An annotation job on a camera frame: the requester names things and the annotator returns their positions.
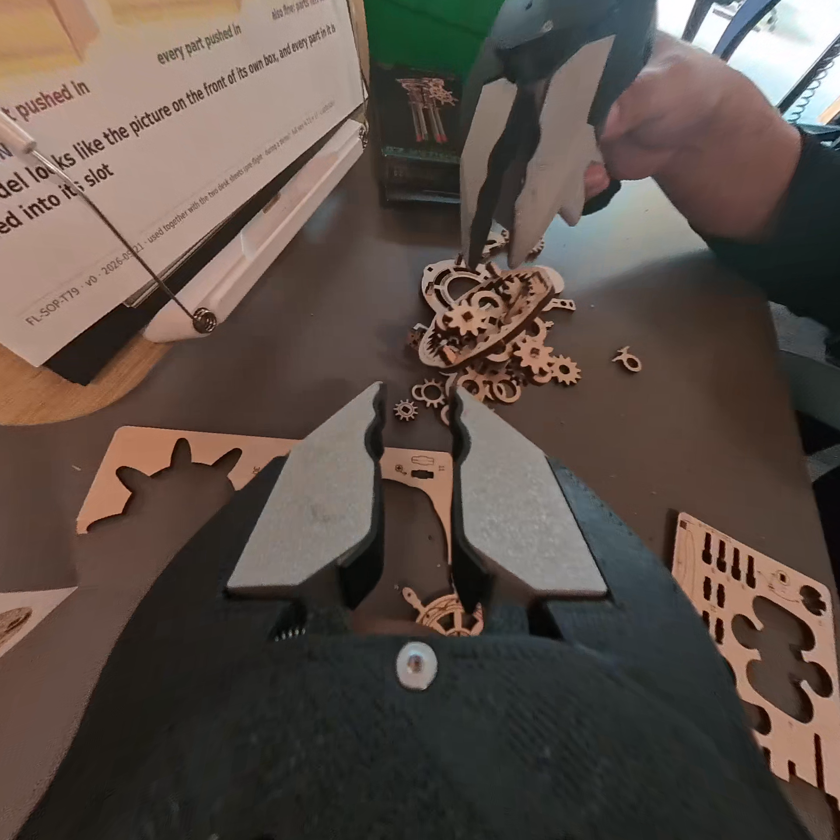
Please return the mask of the green storage bin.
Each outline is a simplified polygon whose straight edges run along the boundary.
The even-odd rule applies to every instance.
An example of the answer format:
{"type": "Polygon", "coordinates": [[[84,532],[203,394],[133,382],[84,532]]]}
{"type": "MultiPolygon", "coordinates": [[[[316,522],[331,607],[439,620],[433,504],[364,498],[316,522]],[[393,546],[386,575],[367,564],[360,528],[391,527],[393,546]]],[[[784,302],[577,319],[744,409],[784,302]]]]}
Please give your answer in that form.
{"type": "Polygon", "coordinates": [[[502,1],[365,1],[371,61],[466,79],[502,1]]]}

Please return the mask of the wooden sheet offcut strip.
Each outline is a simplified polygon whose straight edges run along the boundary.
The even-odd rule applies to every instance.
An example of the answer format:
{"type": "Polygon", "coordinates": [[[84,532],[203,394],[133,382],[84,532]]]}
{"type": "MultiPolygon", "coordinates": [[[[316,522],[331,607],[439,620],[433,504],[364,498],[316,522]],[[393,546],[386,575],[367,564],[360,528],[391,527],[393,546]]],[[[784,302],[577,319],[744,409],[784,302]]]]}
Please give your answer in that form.
{"type": "MultiPolygon", "coordinates": [[[[94,522],[124,512],[131,490],[117,477],[119,468],[130,467],[146,476],[153,476],[170,467],[172,453],[179,440],[187,442],[192,462],[201,466],[212,466],[228,452],[238,449],[238,461],[227,472],[227,479],[235,490],[242,489],[272,459],[287,456],[298,443],[287,438],[158,427],[120,427],[112,436],[77,515],[77,534],[87,533],[94,522]]],[[[452,561],[453,464],[451,454],[428,449],[387,447],[381,458],[381,472],[385,480],[418,489],[431,501],[444,529],[448,566],[452,561]]]]}

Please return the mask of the instruction sheet on stand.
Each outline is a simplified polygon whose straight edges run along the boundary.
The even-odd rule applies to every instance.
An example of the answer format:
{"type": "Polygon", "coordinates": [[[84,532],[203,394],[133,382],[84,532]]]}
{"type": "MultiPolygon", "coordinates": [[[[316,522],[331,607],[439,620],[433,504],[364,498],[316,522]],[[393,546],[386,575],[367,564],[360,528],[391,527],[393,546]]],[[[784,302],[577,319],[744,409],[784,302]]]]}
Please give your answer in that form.
{"type": "Polygon", "coordinates": [[[35,368],[2,348],[2,425],[63,422],[117,402],[137,387],[171,348],[186,341],[176,331],[174,316],[164,307],[88,385],[70,383],[45,367],[35,368]]]}

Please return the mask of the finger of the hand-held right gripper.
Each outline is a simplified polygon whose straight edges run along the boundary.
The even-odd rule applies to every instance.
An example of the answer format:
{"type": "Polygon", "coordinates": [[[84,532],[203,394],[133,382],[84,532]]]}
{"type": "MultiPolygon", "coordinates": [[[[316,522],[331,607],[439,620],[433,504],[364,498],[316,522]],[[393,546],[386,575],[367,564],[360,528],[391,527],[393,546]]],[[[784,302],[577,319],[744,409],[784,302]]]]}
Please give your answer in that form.
{"type": "Polygon", "coordinates": [[[585,174],[591,165],[602,163],[590,110],[614,38],[609,35],[580,47],[548,83],[539,112],[538,145],[514,206],[510,268],[527,261],[556,215],[570,226],[581,219],[585,174]]]}
{"type": "Polygon", "coordinates": [[[514,83],[494,80],[481,89],[469,124],[459,164],[461,249],[469,265],[480,262],[518,152],[520,100],[514,83]]]}

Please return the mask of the folded instruction booklet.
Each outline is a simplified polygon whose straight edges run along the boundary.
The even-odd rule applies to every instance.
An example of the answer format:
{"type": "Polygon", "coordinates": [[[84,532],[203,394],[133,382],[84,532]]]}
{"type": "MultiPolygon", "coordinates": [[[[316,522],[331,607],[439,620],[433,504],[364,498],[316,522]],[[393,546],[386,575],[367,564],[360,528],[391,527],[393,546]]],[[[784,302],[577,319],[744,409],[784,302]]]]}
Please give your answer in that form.
{"type": "Polygon", "coordinates": [[[1,656],[44,621],[73,592],[76,586],[45,591],[1,593],[1,656]]]}

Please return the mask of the black product box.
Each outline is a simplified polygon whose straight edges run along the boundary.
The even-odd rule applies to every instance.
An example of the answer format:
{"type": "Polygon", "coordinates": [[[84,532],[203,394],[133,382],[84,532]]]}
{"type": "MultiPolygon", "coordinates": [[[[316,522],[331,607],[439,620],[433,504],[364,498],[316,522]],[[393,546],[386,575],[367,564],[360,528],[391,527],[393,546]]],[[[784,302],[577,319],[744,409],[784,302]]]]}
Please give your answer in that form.
{"type": "Polygon", "coordinates": [[[383,202],[459,204],[462,98],[457,75],[371,64],[371,144],[383,202]]]}

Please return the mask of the wooden ship wheel part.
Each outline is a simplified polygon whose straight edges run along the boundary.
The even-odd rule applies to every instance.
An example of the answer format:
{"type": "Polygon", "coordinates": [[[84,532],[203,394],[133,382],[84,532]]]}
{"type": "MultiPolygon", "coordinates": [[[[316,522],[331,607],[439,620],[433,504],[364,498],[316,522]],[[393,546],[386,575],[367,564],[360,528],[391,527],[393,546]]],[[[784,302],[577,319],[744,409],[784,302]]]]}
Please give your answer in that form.
{"type": "Polygon", "coordinates": [[[476,637],[484,631],[484,613],[481,604],[468,612],[455,592],[441,595],[423,603],[414,589],[402,588],[404,601],[414,609],[415,622],[446,637],[476,637]]]}

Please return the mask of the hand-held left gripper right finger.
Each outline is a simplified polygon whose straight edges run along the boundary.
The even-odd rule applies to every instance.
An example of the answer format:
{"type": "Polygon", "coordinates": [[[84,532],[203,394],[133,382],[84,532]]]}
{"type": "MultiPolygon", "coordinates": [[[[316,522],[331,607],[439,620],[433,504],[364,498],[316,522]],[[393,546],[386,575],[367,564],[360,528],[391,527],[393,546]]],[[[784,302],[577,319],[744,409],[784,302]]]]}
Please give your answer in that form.
{"type": "Polygon", "coordinates": [[[526,603],[605,602],[607,582],[549,459],[468,391],[454,391],[451,575],[489,611],[499,581],[526,603]]]}

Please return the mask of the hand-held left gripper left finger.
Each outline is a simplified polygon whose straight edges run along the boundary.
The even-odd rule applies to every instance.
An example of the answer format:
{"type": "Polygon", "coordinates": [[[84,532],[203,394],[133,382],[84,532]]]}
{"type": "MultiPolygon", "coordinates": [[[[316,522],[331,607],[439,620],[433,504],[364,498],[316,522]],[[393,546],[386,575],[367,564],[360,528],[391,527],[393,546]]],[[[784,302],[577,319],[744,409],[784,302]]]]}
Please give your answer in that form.
{"type": "Polygon", "coordinates": [[[329,577],[342,604],[357,607],[373,591],[384,569],[385,394],[373,382],[292,447],[229,594],[293,596],[329,577]]]}

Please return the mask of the wooden gear shaft assembly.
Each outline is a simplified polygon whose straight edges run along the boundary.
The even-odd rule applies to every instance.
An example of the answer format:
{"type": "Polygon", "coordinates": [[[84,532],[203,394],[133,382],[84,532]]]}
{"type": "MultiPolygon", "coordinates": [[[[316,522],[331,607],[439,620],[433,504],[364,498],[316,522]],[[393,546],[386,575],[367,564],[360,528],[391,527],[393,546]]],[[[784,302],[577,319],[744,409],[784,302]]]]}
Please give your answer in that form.
{"type": "Polygon", "coordinates": [[[448,425],[448,404],[457,389],[481,403],[510,405],[526,385],[575,385],[581,368],[548,345],[553,323],[544,315],[557,304],[561,283],[546,269],[504,271],[468,299],[417,324],[409,345],[435,373],[415,384],[407,400],[439,412],[448,425]]]}

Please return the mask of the person's right hand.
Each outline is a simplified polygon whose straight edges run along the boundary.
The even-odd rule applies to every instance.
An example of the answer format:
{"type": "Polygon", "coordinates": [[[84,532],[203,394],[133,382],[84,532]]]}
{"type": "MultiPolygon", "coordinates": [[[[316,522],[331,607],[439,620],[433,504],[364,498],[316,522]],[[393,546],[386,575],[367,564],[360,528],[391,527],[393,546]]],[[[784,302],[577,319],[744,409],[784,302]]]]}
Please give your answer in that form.
{"type": "Polygon", "coordinates": [[[800,132],[750,79],[657,32],[651,57],[614,102],[584,176],[588,200],[612,181],[652,178],[701,236],[770,236],[802,156],[800,132]]]}

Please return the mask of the white sheet holder bar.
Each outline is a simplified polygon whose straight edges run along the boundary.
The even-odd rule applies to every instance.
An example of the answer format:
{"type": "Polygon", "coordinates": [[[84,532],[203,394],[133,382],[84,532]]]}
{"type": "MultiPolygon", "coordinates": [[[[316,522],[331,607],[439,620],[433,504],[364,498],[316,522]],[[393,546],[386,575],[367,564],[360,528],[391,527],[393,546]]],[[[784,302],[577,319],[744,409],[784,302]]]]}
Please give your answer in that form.
{"type": "Polygon", "coordinates": [[[341,120],[171,263],[177,297],[224,322],[360,159],[359,129],[341,120]]]}

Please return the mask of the person's right forearm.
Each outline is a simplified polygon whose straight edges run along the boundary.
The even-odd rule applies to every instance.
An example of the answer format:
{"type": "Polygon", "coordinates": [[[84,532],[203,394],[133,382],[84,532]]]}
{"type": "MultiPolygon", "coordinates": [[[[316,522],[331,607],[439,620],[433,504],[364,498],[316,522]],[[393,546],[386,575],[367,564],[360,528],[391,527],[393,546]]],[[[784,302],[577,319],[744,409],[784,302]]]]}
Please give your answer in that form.
{"type": "Polygon", "coordinates": [[[700,237],[769,301],[838,333],[838,150],[801,133],[800,160],[769,233],[754,242],[700,237]]]}

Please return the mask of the punched wooden part sheet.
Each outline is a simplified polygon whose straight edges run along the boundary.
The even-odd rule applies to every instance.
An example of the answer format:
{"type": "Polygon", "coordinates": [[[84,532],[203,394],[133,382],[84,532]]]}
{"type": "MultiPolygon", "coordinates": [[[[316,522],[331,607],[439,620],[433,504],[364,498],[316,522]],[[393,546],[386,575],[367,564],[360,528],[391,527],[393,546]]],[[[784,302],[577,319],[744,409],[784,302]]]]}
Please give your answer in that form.
{"type": "Polygon", "coordinates": [[[770,769],[838,799],[832,597],[802,572],[681,512],[672,572],[724,657],[770,769]]]}

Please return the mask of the printed instruction sheet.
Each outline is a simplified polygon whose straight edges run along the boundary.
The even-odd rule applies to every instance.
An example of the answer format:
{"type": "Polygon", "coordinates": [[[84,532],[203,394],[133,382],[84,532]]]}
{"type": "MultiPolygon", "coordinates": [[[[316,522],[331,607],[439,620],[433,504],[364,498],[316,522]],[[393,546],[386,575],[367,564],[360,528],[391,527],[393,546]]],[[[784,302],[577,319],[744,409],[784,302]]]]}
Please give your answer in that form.
{"type": "Polygon", "coordinates": [[[363,100],[348,2],[2,2],[2,345],[40,366],[363,100]],[[79,197],[84,192],[131,247],[79,197]]]}

